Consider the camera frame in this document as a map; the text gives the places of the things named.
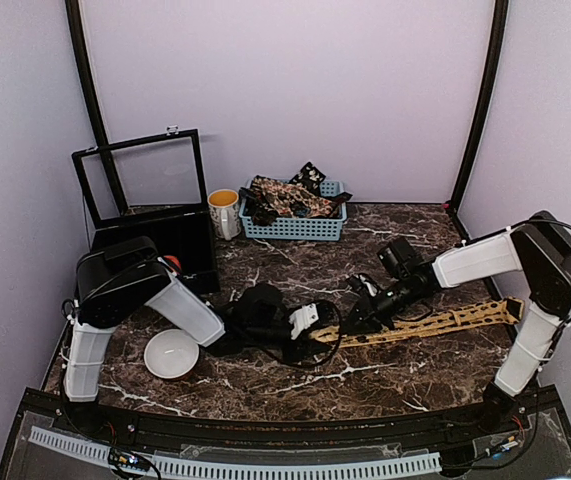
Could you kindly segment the black front rail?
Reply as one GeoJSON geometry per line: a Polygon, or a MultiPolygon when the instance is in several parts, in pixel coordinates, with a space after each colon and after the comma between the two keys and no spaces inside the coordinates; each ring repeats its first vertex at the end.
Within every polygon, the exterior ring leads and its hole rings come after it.
{"type": "MultiPolygon", "coordinates": [[[[526,441],[534,445],[555,441],[569,444],[571,428],[555,387],[543,387],[536,396],[527,392],[517,405],[526,412],[513,410],[501,420],[495,434],[518,430],[511,416],[516,414],[524,424],[526,441]],[[534,404],[540,400],[537,415],[538,427],[534,437],[534,404]]],[[[480,413],[481,404],[392,417],[289,422],[247,422],[211,420],[154,414],[106,405],[89,407],[94,412],[89,421],[90,430],[106,443],[112,439],[109,422],[116,432],[116,444],[143,452],[153,450],[178,451],[188,444],[263,449],[313,449],[400,443],[403,447],[458,448],[471,446],[483,433],[472,420],[480,413]]],[[[40,390],[26,388],[15,414],[11,433],[18,435],[32,420],[44,420],[46,427],[53,426],[63,433],[76,433],[62,413],[60,397],[40,390]]]]}

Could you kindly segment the black display box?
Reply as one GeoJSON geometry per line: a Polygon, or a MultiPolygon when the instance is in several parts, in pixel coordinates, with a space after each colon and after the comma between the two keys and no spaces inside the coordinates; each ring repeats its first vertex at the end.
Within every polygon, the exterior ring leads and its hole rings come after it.
{"type": "Polygon", "coordinates": [[[181,263],[196,294],[220,290],[199,134],[165,133],[71,154],[95,233],[93,250],[134,237],[181,263]]]}

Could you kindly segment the yellow beetle-pattern tie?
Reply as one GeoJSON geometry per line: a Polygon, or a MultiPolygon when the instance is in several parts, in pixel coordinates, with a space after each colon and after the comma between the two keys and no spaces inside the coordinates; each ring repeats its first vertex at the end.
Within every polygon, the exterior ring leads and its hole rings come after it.
{"type": "Polygon", "coordinates": [[[395,343],[414,338],[428,338],[493,325],[515,325],[524,316],[525,302],[514,297],[500,301],[476,303],[454,310],[431,314],[417,321],[398,321],[396,328],[383,327],[367,334],[344,334],[340,348],[395,343]]]}

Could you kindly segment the light blue plastic basket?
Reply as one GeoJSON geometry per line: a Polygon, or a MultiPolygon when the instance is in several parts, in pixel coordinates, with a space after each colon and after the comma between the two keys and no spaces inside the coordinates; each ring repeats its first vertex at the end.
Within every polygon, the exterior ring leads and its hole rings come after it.
{"type": "MultiPolygon", "coordinates": [[[[338,195],[344,190],[338,181],[325,179],[319,188],[309,189],[314,193],[329,197],[338,195]]],[[[307,240],[307,241],[337,241],[341,237],[343,225],[347,219],[346,203],[340,207],[334,218],[288,219],[279,218],[270,226],[258,226],[247,214],[246,201],[241,199],[240,220],[245,236],[251,239],[273,240],[307,240]]]]}

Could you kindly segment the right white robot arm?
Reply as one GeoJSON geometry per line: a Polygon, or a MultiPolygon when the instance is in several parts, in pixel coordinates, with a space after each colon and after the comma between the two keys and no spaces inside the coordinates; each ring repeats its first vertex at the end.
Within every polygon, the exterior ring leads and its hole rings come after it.
{"type": "Polygon", "coordinates": [[[382,289],[366,276],[349,278],[359,299],[340,326],[344,335],[392,328],[395,314],[441,290],[508,272],[524,274],[529,308],[475,413],[475,424],[482,432],[499,432],[512,420],[517,396],[550,360],[571,323],[571,225],[543,210],[431,260],[424,259],[404,236],[388,242],[377,255],[395,282],[382,289]]]}

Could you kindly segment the white mug yellow inside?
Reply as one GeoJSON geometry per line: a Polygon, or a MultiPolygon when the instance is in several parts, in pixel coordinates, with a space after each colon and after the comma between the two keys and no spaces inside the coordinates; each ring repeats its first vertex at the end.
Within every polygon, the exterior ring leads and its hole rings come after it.
{"type": "Polygon", "coordinates": [[[240,199],[237,191],[220,189],[209,194],[208,206],[214,232],[230,241],[241,233],[240,199]]]}

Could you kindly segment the white bowl orange outside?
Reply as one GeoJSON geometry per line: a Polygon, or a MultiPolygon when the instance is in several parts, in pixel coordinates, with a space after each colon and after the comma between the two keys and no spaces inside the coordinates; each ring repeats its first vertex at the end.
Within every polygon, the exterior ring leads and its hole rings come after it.
{"type": "Polygon", "coordinates": [[[152,375],[163,380],[176,380],[192,371],[199,354],[199,345],[189,335],[179,329],[169,329],[149,340],[144,363],[152,375]]]}

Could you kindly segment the right black frame post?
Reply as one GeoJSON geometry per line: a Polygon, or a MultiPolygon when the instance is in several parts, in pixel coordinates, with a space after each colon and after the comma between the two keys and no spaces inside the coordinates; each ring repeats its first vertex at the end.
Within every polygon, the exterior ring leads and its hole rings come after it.
{"type": "Polygon", "coordinates": [[[498,73],[508,10],[508,0],[496,0],[494,2],[487,53],[484,61],[476,106],[451,198],[447,201],[447,211],[451,216],[458,213],[463,203],[465,192],[480,148],[498,73]]]}

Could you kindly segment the black frame post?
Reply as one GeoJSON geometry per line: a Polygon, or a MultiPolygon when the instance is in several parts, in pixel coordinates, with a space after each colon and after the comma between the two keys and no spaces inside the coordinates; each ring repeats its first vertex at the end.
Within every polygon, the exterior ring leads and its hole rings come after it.
{"type": "Polygon", "coordinates": [[[496,0],[494,2],[487,53],[484,61],[476,106],[451,198],[447,201],[447,211],[451,216],[458,213],[463,203],[465,192],[480,148],[498,73],[508,10],[508,0],[496,0]]]}
{"type": "MultiPolygon", "coordinates": [[[[90,65],[81,18],[81,5],[78,0],[65,0],[64,3],[78,78],[90,126],[96,145],[98,147],[104,147],[109,144],[109,140],[92,75],[92,68],[90,65]]],[[[119,214],[124,214],[128,210],[128,204],[117,172],[115,160],[110,152],[103,152],[100,154],[100,157],[117,211],[119,214]]]]}

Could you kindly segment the left black frame post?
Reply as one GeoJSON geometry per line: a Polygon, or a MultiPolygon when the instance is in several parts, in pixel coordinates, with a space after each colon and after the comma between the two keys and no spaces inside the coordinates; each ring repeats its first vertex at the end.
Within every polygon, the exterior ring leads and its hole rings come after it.
{"type": "MultiPolygon", "coordinates": [[[[90,126],[96,145],[98,147],[104,147],[109,144],[109,140],[92,75],[92,68],[90,65],[81,18],[81,5],[78,0],[65,0],[64,3],[78,78],[90,126]]],[[[124,214],[128,210],[128,204],[117,172],[115,160],[110,152],[103,152],[100,154],[100,157],[117,211],[119,214],[124,214]]]]}

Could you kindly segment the floral patterned tie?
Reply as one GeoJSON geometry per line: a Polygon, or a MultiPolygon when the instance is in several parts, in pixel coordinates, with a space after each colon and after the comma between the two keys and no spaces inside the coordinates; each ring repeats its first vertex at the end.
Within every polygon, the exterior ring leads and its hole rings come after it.
{"type": "Polygon", "coordinates": [[[270,226],[279,218],[334,218],[340,207],[352,198],[348,192],[325,197],[304,184],[262,176],[254,177],[249,187],[239,190],[239,195],[246,201],[247,214],[258,226],[270,226]]]}

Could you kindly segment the rolled orange black tie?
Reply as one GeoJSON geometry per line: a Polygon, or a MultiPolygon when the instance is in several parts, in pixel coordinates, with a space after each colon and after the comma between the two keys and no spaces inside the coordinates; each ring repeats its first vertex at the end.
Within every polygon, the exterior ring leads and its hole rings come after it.
{"type": "Polygon", "coordinates": [[[177,275],[182,274],[182,266],[181,266],[181,263],[177,257],[175,257],[173,255],[164,255],[164,256],[162,256],[162,260],[177,275]]]}

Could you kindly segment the black floral tie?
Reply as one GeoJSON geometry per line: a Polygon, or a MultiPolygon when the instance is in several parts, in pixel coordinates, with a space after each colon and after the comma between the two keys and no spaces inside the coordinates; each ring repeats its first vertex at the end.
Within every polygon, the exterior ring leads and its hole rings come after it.
{"type": "Polygon", "coordinates": [[[316,189],[326,179],[326,175],[322,173],[311,161],[308,161],[303,167],[289,180],[289,184],[303,186],[309,189],[316,189]]]}

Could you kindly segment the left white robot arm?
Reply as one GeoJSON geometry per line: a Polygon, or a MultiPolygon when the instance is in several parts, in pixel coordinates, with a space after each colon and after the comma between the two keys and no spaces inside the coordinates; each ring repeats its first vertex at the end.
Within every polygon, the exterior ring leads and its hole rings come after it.
{"type": "Polygon", "coordinates": [[[330,301],[289,308],[277,288],[258,283],[238,300],[215,307],[189,288],[180,261],[160,255],[146,236],[93,250],[78,261],[75,296],[61,306],[72,326],[61,390],[71,401],[68,421],[85,436],[106,427],[105,412],[92,402],[111,336],[142,307],[214,356],[256,348],[280,364],[314,369],[328,363],[341,344],[327,346],[311,337],[316,328],[341,325],[330,301]]]}

